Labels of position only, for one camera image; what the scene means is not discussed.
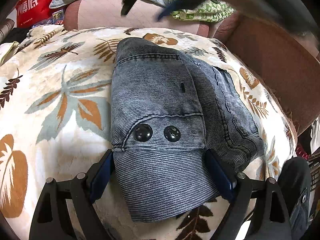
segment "white fabric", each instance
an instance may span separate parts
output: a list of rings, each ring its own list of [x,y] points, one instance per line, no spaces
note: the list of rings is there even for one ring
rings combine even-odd
[[[314,153],[320,147],[320,122],[317,118],[311,126],[311,141],[310,149],[311,154]]]

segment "dark jeans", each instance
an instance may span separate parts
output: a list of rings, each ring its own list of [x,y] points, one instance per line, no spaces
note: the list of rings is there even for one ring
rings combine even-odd
[[[299,240],[308,228],[311,175],[307,161],[301,157],[288,160],[278,184],[288,208],[292,240]]]

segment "white chinese characters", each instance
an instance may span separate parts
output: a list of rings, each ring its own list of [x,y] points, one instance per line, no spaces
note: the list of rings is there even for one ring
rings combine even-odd
[[[33,7],[36,7],[38,5],[38,0],[27,0],[24,1],[22,4],[19,5],[18,8],[18,15],[25,13],[26,11],[32,9]]]

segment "fleece blanket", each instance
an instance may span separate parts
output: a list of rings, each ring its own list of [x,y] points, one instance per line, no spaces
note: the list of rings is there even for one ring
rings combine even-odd
[[[62,181],[86,172],[111,148],[111,79],[116,46],[127,37],[181,50],[230,73],[267,145],[245,169],[250,178],[277,179],[292,157],[295,134],[282,110],[218,40],[162,28],[39,26],[0,67],[0,210],[21,240],[28,239],[45,179]],[[70,202],[68,208],[77,236],[84,239]],[[208,240],[228,202],[218,197],[177,217],[134,223],[113,174],[94,208],[114,239]]]

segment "metal screw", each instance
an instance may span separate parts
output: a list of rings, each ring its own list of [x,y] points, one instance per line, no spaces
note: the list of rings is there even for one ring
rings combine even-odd
[[[272,177],[268,178],[268,181],[271,183],[271,184],[275,184],[276,183],[276,180]]]
[[[237,174],[237,176],[238,176],[239,179],[245,179],[245,177],[246,177],[243,172],[239,172],[239,173]]]
[[[77,179],[84,179],[85,177],[85,173],[83,172],[80,172],[78,175],[77,175]]]
[[[53,182],[53,178],[52,177],[48,177],[46,180],[45,180],[46,183],[50,184],[51,182]]]

